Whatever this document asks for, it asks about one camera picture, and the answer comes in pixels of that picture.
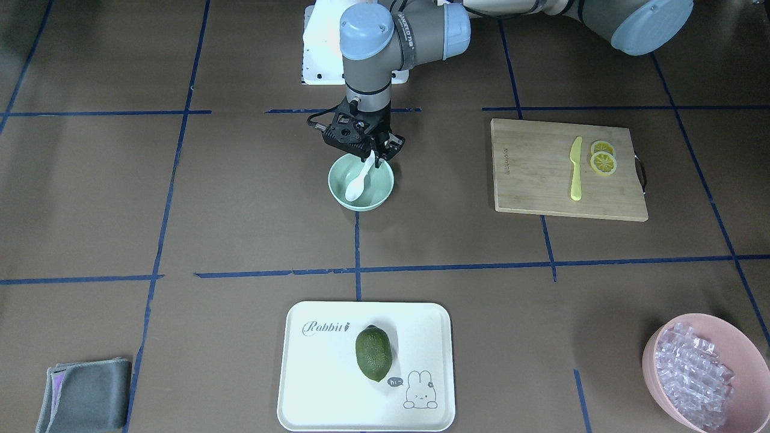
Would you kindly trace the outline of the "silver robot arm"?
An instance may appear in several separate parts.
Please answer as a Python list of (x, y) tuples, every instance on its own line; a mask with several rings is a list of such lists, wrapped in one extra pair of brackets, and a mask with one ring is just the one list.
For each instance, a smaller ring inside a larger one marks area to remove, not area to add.
[(360, 3), (339, 19), (346, 95), (320, 129), (350, 155), (393, 159), (404, 137), (390, 125), (392, 74), (464, 53), (472, 17), (567, 16), (633, 57), (653, 52), (688, 21), (693, 1), (387, 1)]

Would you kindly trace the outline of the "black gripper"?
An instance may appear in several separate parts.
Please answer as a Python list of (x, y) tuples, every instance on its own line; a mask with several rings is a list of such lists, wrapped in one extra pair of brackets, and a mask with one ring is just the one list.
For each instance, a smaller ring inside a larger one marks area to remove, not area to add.
[(368, 121), (373, 126), (373, 150), (369, 151), (366, 157), (366, 169), (377, 169), (380, 167), (380, 159), (390, 161), (401, 151), (406, 142), (402, 135), (393, 133), (391, 128), (392, 102), (376, 112), (366, 112), (360, 109), (357, 99), (346, 102), (349, 115), (361, 120)]

